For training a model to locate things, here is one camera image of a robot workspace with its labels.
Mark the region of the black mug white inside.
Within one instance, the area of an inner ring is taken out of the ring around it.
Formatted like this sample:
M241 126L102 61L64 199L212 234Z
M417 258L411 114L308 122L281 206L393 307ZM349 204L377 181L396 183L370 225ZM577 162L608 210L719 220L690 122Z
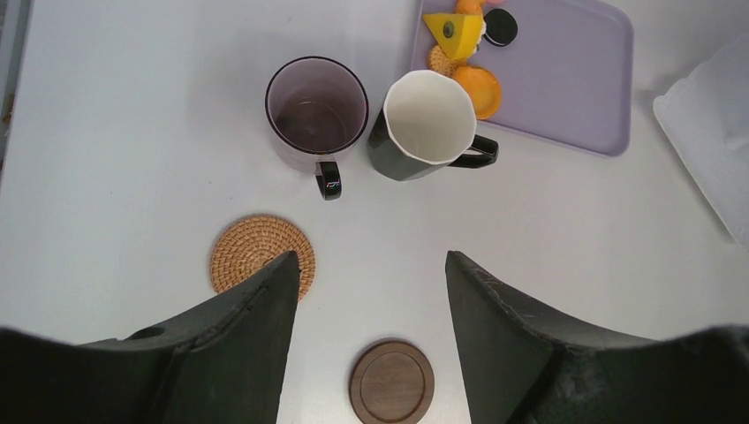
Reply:
M468 93L430 70L410 71L388 89L367 139L370 163L404 182L445 167L477 170L494 164L499 143L480 136Z

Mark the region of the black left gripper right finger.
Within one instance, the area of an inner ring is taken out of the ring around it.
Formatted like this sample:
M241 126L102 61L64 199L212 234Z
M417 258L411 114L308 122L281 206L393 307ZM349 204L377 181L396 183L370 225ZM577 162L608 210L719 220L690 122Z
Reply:
M475 423L745 423L748 329L657 341L584 322L446 256Z

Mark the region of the dark wooden round coaster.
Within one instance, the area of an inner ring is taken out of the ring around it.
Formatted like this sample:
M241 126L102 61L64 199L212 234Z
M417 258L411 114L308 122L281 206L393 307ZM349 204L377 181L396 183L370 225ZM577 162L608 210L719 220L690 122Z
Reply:
M356 360L349 384L352 410L363 423L418 423L435 393L426 355L402 340L383 340Z

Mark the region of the white three tier stand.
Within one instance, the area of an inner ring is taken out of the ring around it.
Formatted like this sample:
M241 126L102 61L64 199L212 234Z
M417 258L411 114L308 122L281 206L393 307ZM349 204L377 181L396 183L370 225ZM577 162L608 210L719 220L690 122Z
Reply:
M653 101L660 127L735 243L748 248L748 34Z

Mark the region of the yellow cheese cake wedge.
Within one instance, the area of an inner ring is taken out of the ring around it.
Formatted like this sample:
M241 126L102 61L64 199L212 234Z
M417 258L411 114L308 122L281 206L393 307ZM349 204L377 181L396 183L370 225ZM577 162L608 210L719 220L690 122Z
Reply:
M486 32L480 14L429 13L422 20L448 59L465 61L478 50Z

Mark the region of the orange egg tart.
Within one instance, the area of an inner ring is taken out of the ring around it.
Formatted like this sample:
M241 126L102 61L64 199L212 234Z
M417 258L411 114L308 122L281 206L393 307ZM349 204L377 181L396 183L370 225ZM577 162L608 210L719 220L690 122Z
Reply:
M459 66L451 77L469 95L475 116L486 120L499 111L502 104L502 86L489 70L473 65Z

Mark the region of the purple mug black handle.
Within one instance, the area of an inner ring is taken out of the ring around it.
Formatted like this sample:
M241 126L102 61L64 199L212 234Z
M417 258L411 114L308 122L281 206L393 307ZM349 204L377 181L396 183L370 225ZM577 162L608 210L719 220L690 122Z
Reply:
M272 146L293 169L315 177L321 197L341 197L337 161L362 138L370 103L360 78L329 57L305 56L269 79L264 112Z

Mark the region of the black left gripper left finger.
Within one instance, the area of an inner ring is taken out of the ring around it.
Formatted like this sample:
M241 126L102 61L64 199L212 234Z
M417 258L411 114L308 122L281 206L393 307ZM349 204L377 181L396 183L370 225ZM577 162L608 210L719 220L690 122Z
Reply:
M64 344L1 331L4 423L273 423L299 258L125 339Z

